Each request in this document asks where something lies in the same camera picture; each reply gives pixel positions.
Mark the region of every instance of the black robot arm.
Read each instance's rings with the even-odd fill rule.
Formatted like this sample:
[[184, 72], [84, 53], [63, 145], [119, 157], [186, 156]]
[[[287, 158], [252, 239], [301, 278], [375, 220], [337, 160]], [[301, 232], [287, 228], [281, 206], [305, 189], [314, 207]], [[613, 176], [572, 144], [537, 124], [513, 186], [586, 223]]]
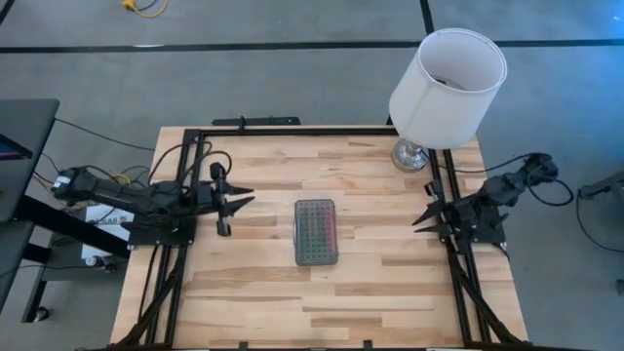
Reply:
[[102, 179], [89, 166], [61, 171], [52, 188], [55, 197], [69, 203], [93, 200], [136, 215], [134, 222], [124, 223], [133, 229], [176, 231], [179, 221], [195, 215], [217, 213], [217, 233], [230, 236], [227, 218], [234, 215], [254, 197], [228, 202], [226, 195], [253, 192], [229, 184], [220, 163], [211, 164], [212, 181], [200, 181], [196, 188], [181, 182], [165, 180], [147, 187], [121, 184], [115, 179]]
[[475, 194], [452, 202], [442, 200], [442, 186], [434, 180], [425, 185], [425, 190], [435, 201], [427, 205], [425, 213], [413, 225], [441, 215], [442, 223], [417, 229], [416, 232], [435, 232], [441, 238], [454, 234], [456, 239], [462, 239], [459, 240], [462, 253], [469, 242], [504, 243], [504, 234], [500, 229], [507, 214], [500, 215], [498, 208], [515, 206], [528, 187], [553, 182], [558, 175], [559, 170], [550, 155], [531, 154], [517, 172], [493, 176]]

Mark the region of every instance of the wooden table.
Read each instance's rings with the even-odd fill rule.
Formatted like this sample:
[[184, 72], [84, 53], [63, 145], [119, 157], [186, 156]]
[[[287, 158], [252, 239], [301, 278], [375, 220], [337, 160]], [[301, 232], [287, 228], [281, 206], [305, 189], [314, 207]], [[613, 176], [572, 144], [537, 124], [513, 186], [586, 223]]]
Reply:
[[[163, 128], [154, 160], [181, 143], [183, 131]], [[255, 200], [231, 219], [230, 238], [216, 235], [214, 214], [200, 218], [186, 260], [174, 347], [238, 347], [239, 341], [264, 348], [362, 347], [366, 339], [377, 347], [462, 345], [446, 251], [436, 235], [413, 233], [410, 226], [431, 201], [423, 190], [431, 170], [399, 172], [390, 160], [396, 136], [209, 140], [233, 158], [228, 180], [254, 188]], [[204, 162], [202, 179], [209, 178], [211, 162], [225, 164], [219, 157]], [[458, 169], [484, 166], [476, 141], [453, 150], [453, 158]], [[154, 180], [175, 178], [177, 162], [171, 154]], [[484, 179], [458, 174], [462, 194], [479, 189]], [[336, 266], [295, 264], [293, 205], [300, 199], [335, 201]], [[137, 320], [151, 251], [132, 253], [113, 342]], [[526, 338], [507, 259], [488, 245], [474, 251], [485, 299], [511, 332]], [[163, 311], [168, 308], [166, 302]], [[166, 316], [161, 312], [157, 340]]]

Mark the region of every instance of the table lamp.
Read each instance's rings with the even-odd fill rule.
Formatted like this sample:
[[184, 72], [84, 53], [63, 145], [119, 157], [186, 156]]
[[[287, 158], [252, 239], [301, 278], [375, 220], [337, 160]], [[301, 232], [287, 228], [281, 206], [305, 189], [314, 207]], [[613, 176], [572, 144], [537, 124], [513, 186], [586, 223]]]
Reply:
[[427, 161], [422, 147], [470, 141], [506, 77], [503, 53], [485, 36], [458, 28], [428, 35], [390, 97], [401, 137], [392, 151], [395, 166], [416, 172]]

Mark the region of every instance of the silver lamp base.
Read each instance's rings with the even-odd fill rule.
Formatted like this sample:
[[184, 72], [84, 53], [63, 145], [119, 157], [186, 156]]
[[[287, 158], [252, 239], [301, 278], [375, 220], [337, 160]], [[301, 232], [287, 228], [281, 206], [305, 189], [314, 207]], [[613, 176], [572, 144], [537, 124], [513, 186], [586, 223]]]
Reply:
[[401, 138], [392, 150], [392, 163], [402, 172], [413, 173], [427, 165], [427, 156], [422, 147]]

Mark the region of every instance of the concrete floor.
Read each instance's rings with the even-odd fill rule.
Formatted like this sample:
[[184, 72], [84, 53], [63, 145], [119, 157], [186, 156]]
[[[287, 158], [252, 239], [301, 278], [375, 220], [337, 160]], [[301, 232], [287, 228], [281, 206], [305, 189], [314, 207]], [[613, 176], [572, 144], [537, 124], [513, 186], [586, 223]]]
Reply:
[[[418, 40], [425, 35], [415, 0], [185, 0], [172, 1], [158, 19], [141, 19], [118, 3], [17, 0], [0, 26], [0, 47]], [[624, 36], [624, 1], [430, 3], [436, 28], [466, 27], [495, 40]], [[147, 146], [155, 143], [161, 126], [209, 125], [214, 118], [240, 115], [295, 115], [308, 125], [383, 124], [388, 98], [413, 52], [2, 55], [0, 97], [58, 98], [59, 118]], [[548, 152], [561, 179], [574, 189], [622, 171], [624, 48], [503, 52], [509, 76], [478, 132], [487, 166], [531, 151]], [[148, 152], [64, 125], [54, 127], [46, 152], [60, 167], [90, 163], [116, 171], [151, 162]], [[38, 170], [53, 176], [45, 160]], [[46, 200], [35, 185], [29, 192]], [[549, 199], [563, 197], [559, 190], [538, 188]], [[597, 240], [624, 248], [621, 211], [609, 196], [582, 209]], [[510, 214], [505, 231], [530, 339], [621, 350], [624, 297], [614, 282], [624, 278], [624, 254], [602, 251], [583, 237], [573, 206], [548, 208], [525, 195]], [[33, 238], [46, 240], [44, 232]], [[20, 313], [35, 273], [18, 274], [0, 315], [3, 349], [70, 350], [108, 341], [122, 274], [105, 284], [50, 284], [44, 304], [57, 312], [53, 319], [22, 325]]]

